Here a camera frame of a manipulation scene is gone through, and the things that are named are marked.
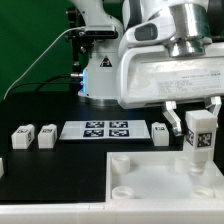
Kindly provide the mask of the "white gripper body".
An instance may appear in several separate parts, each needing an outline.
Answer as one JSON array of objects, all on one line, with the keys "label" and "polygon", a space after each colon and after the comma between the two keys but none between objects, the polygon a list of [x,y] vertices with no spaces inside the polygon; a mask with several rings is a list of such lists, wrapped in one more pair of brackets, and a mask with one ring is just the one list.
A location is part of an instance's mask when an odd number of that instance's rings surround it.
[{"label": "white gripper body", "polygon": [[224,44],[198,57],[171,58],[161,45],[128,50],[117,71],[117,99],[126,109],[224,96]]}]

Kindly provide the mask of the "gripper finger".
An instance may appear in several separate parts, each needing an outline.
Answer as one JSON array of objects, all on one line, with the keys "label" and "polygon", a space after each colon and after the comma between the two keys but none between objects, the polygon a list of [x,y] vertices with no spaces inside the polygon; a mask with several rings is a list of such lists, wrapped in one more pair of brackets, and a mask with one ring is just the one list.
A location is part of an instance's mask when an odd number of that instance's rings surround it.
[{"label": "gripper finger", "polygon": [[220,96],[207,97],[205,99],[206,125],[208,127],[218,126],[218,115],[222,106]]},{"label": "gripper finger", "polygon": [[168,120],[168,122],[172,125],[172,130],[175,136],[182,135],[182,126],[181,119],[176,114],[176,102],[175,101],[166,101],[162,105],[162,111],[164,117]]}]

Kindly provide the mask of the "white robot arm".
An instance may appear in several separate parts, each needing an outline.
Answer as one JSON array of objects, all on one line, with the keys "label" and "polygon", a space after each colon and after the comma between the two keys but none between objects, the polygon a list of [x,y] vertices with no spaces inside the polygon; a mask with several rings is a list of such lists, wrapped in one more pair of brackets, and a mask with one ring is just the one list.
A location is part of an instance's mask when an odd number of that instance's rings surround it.
[{"label": "white robot arm", "polygon": [[176,135],[182,103],[218,115],[224,98],[224,0],[70,0],[91,40],[81,99],[130,108],[162,106]]}]

